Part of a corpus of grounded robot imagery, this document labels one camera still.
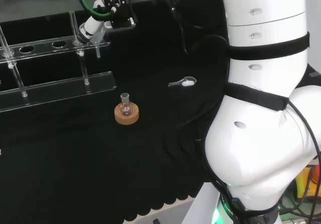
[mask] black cable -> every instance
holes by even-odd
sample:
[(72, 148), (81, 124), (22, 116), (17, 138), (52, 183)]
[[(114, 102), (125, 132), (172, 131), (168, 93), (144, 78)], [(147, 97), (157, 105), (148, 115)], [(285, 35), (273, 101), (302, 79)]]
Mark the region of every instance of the black cable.
[[(313, 144), (316, 150), (316, 154), (317, 154), (317, 158), (319, 160), (319, 165), (321, 166), (321, 153), (320, 153), (320, 149), (319, 146), (317, 145), (317, 141), (316, 138), (314, 136), (314, 133), (310, 127), (310, 125), (308, 124), (308, 122), (306, 121), (305, 117), (301, 114), (301, 112), (295, 107), (295, 105), (289, 101), (289, 105), (294, 109), (294, 111), (297, 113), (297, 115), (299, 115), (299, 117), (301, 118), (301, 120), (303, 121), (303, 123), (305, 124), (307, 130), (309, 131), (311, 138), (313, 140)], [(320, 184), (321, 184), (321, 168), (319, 169), (320, 173), (319, 173), (319, 179), (317, 181), (316, 184), (316, 190), (315, 190), (315, 195), (314, 195), (314, 199), (313, 199), (313, 204), (312, 204), (312, 209), (311, 209), (311, 213), (310, 213), (310, 217), (309, 217), (309, 222), (308, 224), (311, 224), (312, 219), (313, 219), (313, 214), (314, 214), (314, 210), (315, 210), (315, 205), (316, 205), (316, 201), (317, 201), (317, 197), (319, 194), (319, 190), (320, 190)]]
[(310, 171), (309, 171), (309, 175), (308, 175), (308, 177), (307, 177), (304, 194), (303, 194), (303, 197), (302, 197), (301, 201), (300, 201), (297, 205), (295, 205), (293, 208), (286, 208), (286, 209), (285, 209), (285, 212), (280, 211), (280, 215), (285, 215), (285, 214), (290, 213), (291, 211), (298, 210), (298, 208), (303, 204), (304, 199), (306, 198), (307, 192), (308, 192), (308, 190), (309, 190), (309, 185), (310, 185), (310, 181), (311, 181), (311, 179), (312, 179), (313, 169), (314, 169), (314, 167), (312, 167), (312, 168), (310, 169)]
[(218, 25), (215, 25), (215, 26), (206, 26), (206, 27), (203, 27), (203, 26), (196, 26), (196, 25), (193, 25), (189, 22), (187, 22), (181, 14), (179, 14), (177, 12), (177, 15), (179, 17), (179, 19), (182, 21), (182, 23), (184, 23), (184, 25), (188, 26), (188, 27), (192, 27), (192, 28), (195, 28), (195, 29), (198, 29), (198, 30), (215, 30), (215, 29), (218, 29), (218, 28), (221, 28), (221, 27), (224, 27), (226, 24), (222, 23), (222, 24), (218, 24)]
[(131, 11), (131, 15), (132, 15), (132, 18), (134, 20), (134, 22), (137, 24), (138, 23), (138, 18), (132, 8), (132, 4), (131, 4), (131, 0), (128, 0), (128, 4), (129, 4), (129, 8), (130, 8), (130, 11)]

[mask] acrylic test tube rack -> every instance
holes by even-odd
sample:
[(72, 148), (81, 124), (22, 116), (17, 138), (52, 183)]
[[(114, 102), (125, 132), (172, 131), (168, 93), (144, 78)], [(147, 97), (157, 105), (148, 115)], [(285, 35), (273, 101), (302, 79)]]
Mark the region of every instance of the acrylic test tube rack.
[[(116, 88), (112, 72), (88, 75), (85, 63), (85, 50), (106, 47), (110, 42), (102, 39), (99, 42), (81, 44), (76, 36), (79, 33), (74, 12), (69, 12), (73, 36), (46, 39), (23, 44), (8, 45), (0, 26), (0, 64), (7, 64), (17, 83), (17, 88), (0, 92), (0, 111), (53, 102), (77, 96), (93, 94)], [(17, 62), (36, 57), (75, 52), (78, 56), (82, 77), (75, 77), (38, 85), (24, 86), (18, 71)]]

